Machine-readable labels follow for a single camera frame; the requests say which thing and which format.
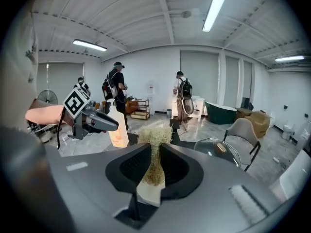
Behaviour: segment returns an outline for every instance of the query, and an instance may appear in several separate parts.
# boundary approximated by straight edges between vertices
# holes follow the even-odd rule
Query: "white shirt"
[[[15,17],[0,57],[0,124],[27,130],[25,114],[36,97],[38,47],[27,8]]]
[[[182,81],[185,81],[187,78],[186,77],[180,77],[179,79],[176,79],[174,87],[177,87],[178,89],[180,88],[180,85],[182,83],[182,81],[180,79],[182,79]]]

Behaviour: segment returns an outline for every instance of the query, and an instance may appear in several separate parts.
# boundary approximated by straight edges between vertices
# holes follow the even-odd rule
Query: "bathtub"
[[[230,124],[234,122],[237,109],[215,103],[205,102],[210,122],[215,124]]]

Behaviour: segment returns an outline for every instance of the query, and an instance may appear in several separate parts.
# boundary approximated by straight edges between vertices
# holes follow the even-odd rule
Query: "round glass table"
[[[238,152],[229,144],[217,139],[204,139],[194,145],[194,150],[208,154],[209,156],[219,157],[228,160],[237,167],[241,166]]]

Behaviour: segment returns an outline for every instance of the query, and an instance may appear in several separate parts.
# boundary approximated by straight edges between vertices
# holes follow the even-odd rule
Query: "wooden shelf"
[[[131,118],[148,120],[148,118],[150,118],[149,100],[135,100],[134,102],[138,102],[138,105],[137,110],[131,113]]]

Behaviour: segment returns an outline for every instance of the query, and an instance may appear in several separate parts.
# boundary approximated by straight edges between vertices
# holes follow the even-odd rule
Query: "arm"
[[[63,105],[52,105],[40,100],[34,100],[25,118],[36,124],[58,124],[63,108]],[[72,119],[67,112],[64,121],[71,126],[73,125]]]
[[[123,76],[122,73],[120,73],[120,74],[121,74],[121,75],[120,75],[120,77],[119,77],[119,84],[118,84],[118,87],[119,87],[119,89],[121,89],[121,90],[126,90],[127,87],[124,86],[124,76]]]
[[[85,85],[85,88],[86,88],[88,95],[91,96],[91,90],[89,89],[89,86],[87,84]]]
[[[176,79],[176,81],[175,81],[174,90],[173,90],[174,95],[177,94],[177,90],[178,90],[178,79]]]
[[[122,83],[119,83],[119,89],[126,90],[126,87]]]

